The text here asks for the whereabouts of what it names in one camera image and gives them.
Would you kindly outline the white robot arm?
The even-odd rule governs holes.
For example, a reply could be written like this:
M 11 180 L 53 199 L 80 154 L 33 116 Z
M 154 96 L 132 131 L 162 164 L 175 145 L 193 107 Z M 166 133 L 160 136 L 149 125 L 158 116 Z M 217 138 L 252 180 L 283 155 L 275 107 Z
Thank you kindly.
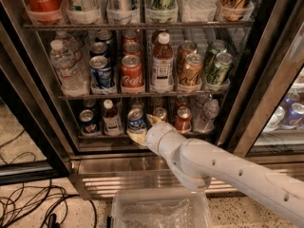
M 294 225 L 304 227 L 304 182 L 235 156 L 209 142 L 187 139 L 170 123 L 149 116 L 151 127 L 127 130 L 135 143 L 165 159 L 168 167 L 191 191 L 215 178 L 264 205 Z

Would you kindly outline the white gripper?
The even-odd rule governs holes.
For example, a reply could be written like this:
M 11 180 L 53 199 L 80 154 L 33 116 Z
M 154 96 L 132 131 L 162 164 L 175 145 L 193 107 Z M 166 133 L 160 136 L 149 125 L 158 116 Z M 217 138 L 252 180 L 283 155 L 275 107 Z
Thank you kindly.
M 162 119 L 150 114 L 147 114 L 146 118 L 153 125 L 148 132 L 146 130 L 140 132 L 127 130 L 127 135 L 138 145 L 148 147 L 163 158 L 170 158 L 185 142 L 185 138 L 170 123 L 164 123 Z

